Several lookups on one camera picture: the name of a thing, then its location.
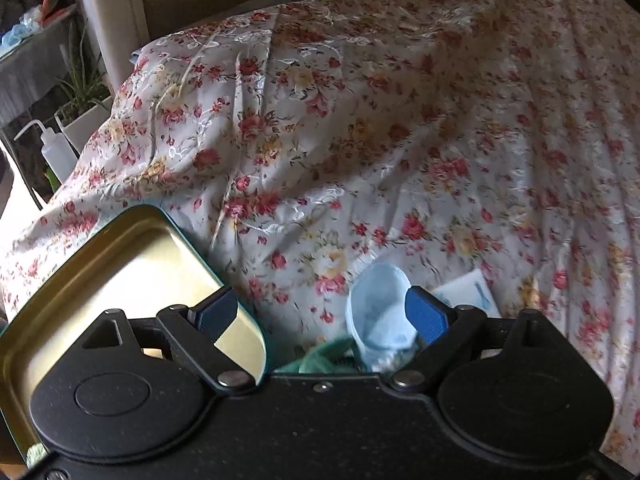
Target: floral bedspread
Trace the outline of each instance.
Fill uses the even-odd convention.
[[[292,358],[377,258],[479,267],[609,385],[640,470],[640,17],[622,0],[310,0],[143,49],[73,175],[2,261],[13,317],[123,209],[172,216]]]

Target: potted plant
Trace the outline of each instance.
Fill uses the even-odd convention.
[[[73,22],[69,27],[69,75],[60,80],[69,102],[54,114],[62,133],[71,145],[82,152],[94,132],[109,118],[113,99],[100,71],[100,57],[95,59],[84,48],[86,27],[80,41]]]

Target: white plant pot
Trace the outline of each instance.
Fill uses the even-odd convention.
[[[102,101],[102,104],[104,104],[109,110],[111,110],[113,98],[111,96],[107,97],[104,101]],[[109,116],[110,112],[108,112],[101,106],[95,105],[93,108],[87,110],[84,114],[78,117],[75,121],[69,123],[67,126],[63,126],[58,112],[54,114],[60,131],[65,134],[67,140],[71,142],[71,145],[76,149],[78,153],[82,153],[86,142],[94,134],[94,132],[98,128],[100,128],[100,126],[102,126],[104,121],[106,121]]]

